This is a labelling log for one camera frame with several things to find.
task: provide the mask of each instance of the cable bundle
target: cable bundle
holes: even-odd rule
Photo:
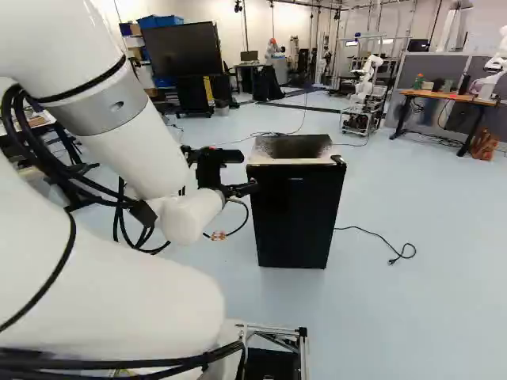
[[[16,378],[20,380],[109,380],[110,377],[85,376],[80,374],[61,374],[53,371],[99,371],[124,370],[139,368],[170,367],[152,374],[122,377],[126,379],[155,380],[168,378],[195,368],[208,368],[208,365],[225,359],[235,352],[242,351],[245,356],[243,342],[236,341],[201,355],[176,359],[142,359],[142,360],[67,360],[67,359],[28,359],[0,356],[0,378]]]

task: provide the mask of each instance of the black monitor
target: black monitor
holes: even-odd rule
[[[243,62],[258,61],[259,60],[259,51],[257,51],[257,50],[242,51],[239,54],[240,54],[241,60]]]
[[[408,51],[429,51],[429,41],[428,40],[416,40],[411,39],[409,42]]]
[[[210,21],[143,29],[143,38],[156,76],[223,74],[219,37]]]

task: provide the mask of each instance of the black power cord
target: black power cord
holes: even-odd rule
[[[306,91],[304,94],[304,108],[305,109],[304,109],[304,113],[303,113],[303,119],[301,120],[301,124],[299,125],[299,127],[292,132],[283,133],[283,132],[275,132],[275,131],[267,131],[267,132],[259,131],[259,132],[251,133],[250,136],[245,137],[244,139],[239,139],[239,140],[230,141],[230,142],[221,142],[220,144],[215,144],[215,145],[210,145],[210,146],[222,146],[222,145],[229,145],[229,144],[237,144],[237,143],[242,143],[243,141],[246,141],[246,140],[255,139],[256,137],[264,137],[264,136],[279,137],[279,136],[295,135],[296,133],[301,131],[301,129],[303,128],[304,121],[307,117],[307,104],[308,104],[308,91]]]
[[[155,380],[168,378],[198,367],[206,368],[208,367],[208,364],[224,359],[240,350],[244,352],[246,348],[243,342],[236,341],[213,351],[205,352],[201,355],[176,359],[86,361],[6,358],[0,359],[0,376],[18,378],[20,380],[108,380],[110,377],[84,376],[79,374],[57,374],[48,372],[48,370],[98,371],[171,367],[168,370],[160,370],[152,374],[122,377],[127,379]]]
[[[373,236],[376,236],[380,239],[382,239],[382,241],[384,243],[386,243],[387,246],[389,246],[389,248],[391,248],[391,250],[396,253],[396,258],[395,259],[390,259],[387,263],[389,265],[394,265],[396,263],[396,261],[398,261],[399,259],[405,259],[405,260],[409,260],[411,259],[412,257],[414,257],[416,254],[417,254],[417,249],[415,248],[415,246],[412,244],[412,243],[405,243],[403,245],[403,248],[402,248],[402,251],[401,252],[398,252],[395,247],[393,247],[391,245],[391,243],[389,243],[389,241],[387,241],[382,235],[380,234],[377,234],[375,232],[371,232],[371,231],[368,231],[368,230],[365,230],[364,228],[361,228],[361,227],[358,227],[358,226],[349,226],[349,227],[334,227],[334,230],[336,231],[345,231],[345,230],[351,230],[351,229],[355,229],[355,230],[359,230],[359,231],[362,231],[366,234],[370,234],[370,235],[373,235]],[[412,248],[413,252],[411,255],[406,255],[405,256],[405,249],[406,247],[410,247]]]

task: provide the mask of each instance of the black stand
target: black stand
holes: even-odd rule
[[[408,129],[403,128],[403,124],[405,123],[406,115],[409,112],[410,109],[410,102],[415,97],[412,96],[405,96],[405,103],[403,104],[402,111],[399,116],[398,126],[396,127],[395,133],[393,133],[391,136],[389,136],[390,140],[395,140],[399,136],[403,136],[405,133],[408,132]],[[475,104],[478,107],[478,117],[477,120],[474,123],[474,126],[470,130],[470,133],[467,136],[467,139],[459,149],[458,153],[456,154],[458,157],[462,157],[465,155],[466,152],[468,152],[468,149],[470,148],[470,144],[472,142],[472,139],[474,138],[475,134],[477,133],[478,127],[481,124],[481,120],[484,117],[485,113],[485,106],[482,104]]]
[[[399,136],[403,136],[408,130],[403,129],[403,124],[405,123],[406,115],[409,113],[410,102],[414,99],[414,97],[405,96],[405,103],[403,104],[402,111],[399,116],[398,126],[396,127],[396,132],[389,136],[390,140],[397,139]]]
[[[466,152],[468,152],[468,149],[470,148],[470,143],[472,142],[472,139],[474,138],[475,134],[477,133],[478,126],[480,125],[481,120],[484,117],[484,112],[485,112],[484,106],[480,105],[480,104],[477,104],[477,106],[478,106],[478,110],[479,110],[477,120],[475,121],[473,128],[471,129],[470,133],[468,134],[467,139],[463,143],[463,146],[461,146],[461,148],[459,149],[459,151],[457,153],[458,157],[462,157],[465,155]]]

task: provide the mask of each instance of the blue bin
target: blue bin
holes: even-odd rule
[[[178,16],[146,16],[137,20],[141,29],[158,28],[160,26],[174,26],[183,24],[183,18]]]
[[[157,17],[155,15],[146,16],[137,20],[141,29],[149,29],[157,27]]]
[[[174,86],[174,79],[172,77],[153,77],[153,81],[158,88]]]
[[[151,61],[150,55],[148,54],[148,49],[146,49],[146,46],[143,46],[141,48],[142,56],[145,61]]]
[[[132,30],[130,29],[130,24],[127,22],[123,22],[120,24],[120,32],[122,36],[131,36]]]
[[[183,24],[183,18],[178,16],[162,16],[157,17],[158,26],[175,26]]]

